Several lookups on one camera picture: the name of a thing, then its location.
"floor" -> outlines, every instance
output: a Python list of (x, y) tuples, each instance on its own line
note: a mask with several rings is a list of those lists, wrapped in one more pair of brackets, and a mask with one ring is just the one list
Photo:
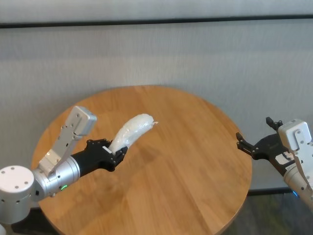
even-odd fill
[[(38, 228), (39, 214), (30, 218)], [(13, 233), (8, 227), (8, 235)], [(309, 235), (313, 233), (313, 213), (292, 193), (248, 196), (233, 223), (222, 235)], [(29, 235), (55, 235), (38, 229)]]

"white plastic bag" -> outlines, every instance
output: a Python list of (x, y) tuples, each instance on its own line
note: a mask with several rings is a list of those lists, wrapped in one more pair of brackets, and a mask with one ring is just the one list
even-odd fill
[(155, 123), (153, 117), (148, 114), (139, 114), (133, 117), (118, 131), (109, 146), (109, 150), (115, 154), (123, 147), (129, 148), (140, 136), (149, 131)]

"black bracket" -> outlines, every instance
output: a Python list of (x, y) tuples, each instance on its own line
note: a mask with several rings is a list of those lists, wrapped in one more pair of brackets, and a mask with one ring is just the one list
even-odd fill
[(288, 149), (283, 146), (280, 137), (277, 133), (278, 128), (283, 125), (282, 121), (274, 122), (270, 117), (266, 118), (266, 123), (268, 126), (273, 128), (276, 133), (266, 136), (255, 145), (248, 143), (243, 136), (238, 132), (236, 133), (237, 148), (241, 151), (250, 155), (254, 160), (265, 159), (268, 160), (281, 175), (284, 175), (286, 172), (286, 167), (293, 164), (294, 160), (289, 161), (286, 164), (280, 164), (276, 160), (276, 156), (282, 154), (286, 159), (287, 156), (285, 152), (288, 152)]
[(111, 142), (106, 139), (88, 140), (85, 150), (72, 155), (79, 165), (80, 176), (84, 176), (99, 168), (107, 171), (115, 170), (117, 165), (124, 160), (128, 148), (124, 147), (115, 154), (110, 153), (107, 149)]

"wooden tabletop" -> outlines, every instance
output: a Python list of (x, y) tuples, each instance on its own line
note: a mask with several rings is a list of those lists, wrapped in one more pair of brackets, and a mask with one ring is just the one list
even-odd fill
[[(113, 139), (138, 114), (159, 123), (131, 146), (115, 172), (96, 170), (40, 202), (62, 234), (218, 234), (241, 208), (251, 159), (237, 149), (236, 125), (214, 105), (159, 86), (113, 89), (76, 105), (98, 121), (74, 152), (83, 150), (87, 139)], [(51, 148), (71, 108), (43, 133), (32, 167)]]

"gray wall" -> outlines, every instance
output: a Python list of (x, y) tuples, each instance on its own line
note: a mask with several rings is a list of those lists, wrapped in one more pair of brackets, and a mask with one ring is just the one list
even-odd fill
[[(312, 61), (313, 20), (1, 29), (0, 167), (30, 166), (60, 112), (117, 86), (200, 95), (252, 143), (272, 133), (266, 116), (312, 124)], [(251, 188), (284, 185), (262, 161), (253, 171)]]

